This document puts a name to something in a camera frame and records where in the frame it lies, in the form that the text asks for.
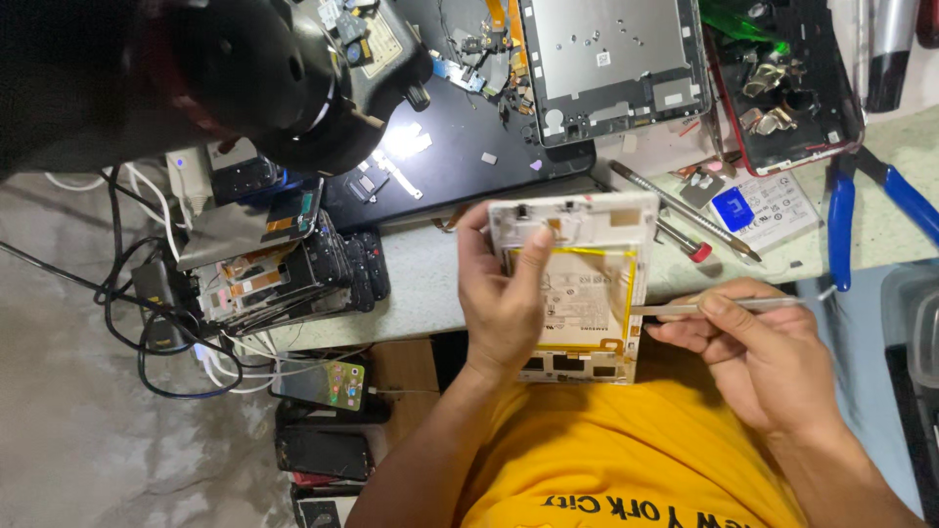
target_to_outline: work table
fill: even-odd
[[[871,125],[865,145],[885,162],[894,164],[933,204],[939,203],[939,178],[935,176],[935,167],[939,166],[939,107]],[[600,158],[597,165],[606,162]],[[821,161],[793,171],[822,219],[827,217],[828,198],[824,191],[827,166],[827,161]],[[680,181],[667,174],[649,180],[673,194],[680,187]],[[873,180],[858,172],[855,184],[853,269],[939,256],[939,248]],[[624,180],[613,182],[613,186],[636,189]],[[647,303],[664,302],[738,276],[779,284],[818,277],[827,271],[827,237],[823,226],[762,253],[763,263],[750,266],[681,216],[672,214],[669,222],[692,238],[710,243],[714,253],[696,266],[677,247],[657,244]],[[368,314],[276,329],[271,334],[278,349],[355,345],[463,328],[463,312],[456,297],[456,234],[443,233],[424,220],[382,227],[381,240],[392,283],[391,296],[377,303]]]

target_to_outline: blue sticker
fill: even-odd
[[[736,187],[718,194],[711,200],[711,203],[714,204],[717,214],[724,220],[724,224],[727,224],[727,229],[731,232],[739,231],[753,222],[755,216],[753,210],[744,196],[740,194],[740,189]]]

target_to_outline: white table surface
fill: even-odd
[[[836,32],[846,62],[854,56],[851,38],[850,5],[853,0],[832,0]],[[939,204],[939,54],[914,45],[907,84],[900,110],[870,118],[865,145],[892,163],[933,204]],[[665,123],[624,134],[598,139],[598,160],[594,175],[608,179],[608,159],[616,159],[653,183],[677,195],[678,179],[663,174],[713,153],[710,140],[699,126],[684,137],[684,127]],[[722,125],[725,149],[734,148],[730,127]],[[815,209],[827,217],[828,198],[824,192],[827,162],[812,163],[794,171],[795,177]],[[854,205],[852,267],[873,268],[939,256],[939,249],[898,210],[873,183],[858,173]],[[615,188],[634,187],[613,180]],[[770,283],[783,283],[817,277],[827,271],[825,229],[799,236],[761,254],[763,264],[748,266],[723,244],[688,225],[677,215],[670,222],[693,238],[714,248],[705,264],[693,265],[676,247],[656,245],[653,253],[647,302],[665,301],[698,291],[733,277],[748,275]],[[455,234],[444,234],[428,221],[382,229],[382,244],[392,283],[389,299],[377,303],[369,314],[357,314],[283,327],[271,332],[278,349],[313,349],[386,341],[460,329],[463,313],[456,298]],[[801,266],[792,267],[799,261]]]

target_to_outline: wire cutter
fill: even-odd
[[[880,161],[865,147],[854,153],[840,154],[831,164],[834,185],[828,208],[828,265],[838,291],[851,289],[855,169],[876,181],[893,203],[939,245],[939,211],[907,183],[896,167]]]

